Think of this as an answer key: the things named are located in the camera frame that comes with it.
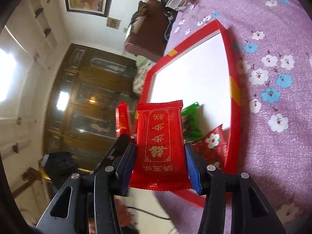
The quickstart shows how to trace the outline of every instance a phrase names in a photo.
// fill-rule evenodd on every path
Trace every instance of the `metal screw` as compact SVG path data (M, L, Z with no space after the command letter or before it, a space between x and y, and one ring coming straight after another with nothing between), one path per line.
M105 167L105 171L107 172L107 173L110 173L110 172L112 172L114 170L114 167L112 167L112 166L106 166Z
M73 174L71 175L71 178L72 178L72 179L78 179L78 178L79 178L79 174L78 174L78 173L73 173Z
M248 173L241 173L241 177L242 178L249 178L249 174Z
M207 170L209 170L209 171L215 171L215 170L216 170L216 167L215 167L214 165L210 164L210 165L207 166Z

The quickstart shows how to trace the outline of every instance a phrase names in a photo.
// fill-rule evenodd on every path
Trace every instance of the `glass cup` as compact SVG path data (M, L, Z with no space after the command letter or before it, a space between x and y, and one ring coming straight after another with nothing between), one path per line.
M194 5L187 0L169 0L166 7L172 8L176 11L180 11L183 14L190 12Z

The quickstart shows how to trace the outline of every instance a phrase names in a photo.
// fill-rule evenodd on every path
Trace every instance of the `bright light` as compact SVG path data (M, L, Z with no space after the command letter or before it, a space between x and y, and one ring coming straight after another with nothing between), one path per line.
M13 55L0 49L0 102L7 97L15 66Z
M60 96L59 96L59 100L57 101L57 109L59 109L61 111L65 111L68 99L69 99L69 94L61 91Z

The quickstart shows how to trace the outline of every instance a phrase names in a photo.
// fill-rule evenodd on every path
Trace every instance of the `red wrapper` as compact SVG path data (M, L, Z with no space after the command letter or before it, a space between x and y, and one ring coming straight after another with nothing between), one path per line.
M203 140L192 143L194 151L202 156L207 164L223 168L227 157L227 143L224 140L222 125L210 131Z
M116 136L121 134L131 136L130 113L126 102L120 102L116 107Z
M137 152L131 187L154 191L191 188L183 143L182 107L182 100L137 105Z

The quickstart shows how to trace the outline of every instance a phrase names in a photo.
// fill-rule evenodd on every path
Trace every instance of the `white wall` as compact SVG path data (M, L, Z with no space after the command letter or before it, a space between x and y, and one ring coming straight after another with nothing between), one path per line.
M57 0L40 0L54 44L35 19L31 0L22 0L0 34L0 48L17 65L7 94L0 102L0 153L11 188L29 167L38 169L43 155L45 113L58 68L70 45ZM38 62L34 61L39 54ZM21 125L16 124L21 117ZM12 150L18 143L19 153Z
M71 42L122 55L126 36L123 29L129 26L140 0L112 0L109 17L121 20L119 30L106 27L104 17L68 12L65 0L58 1Z

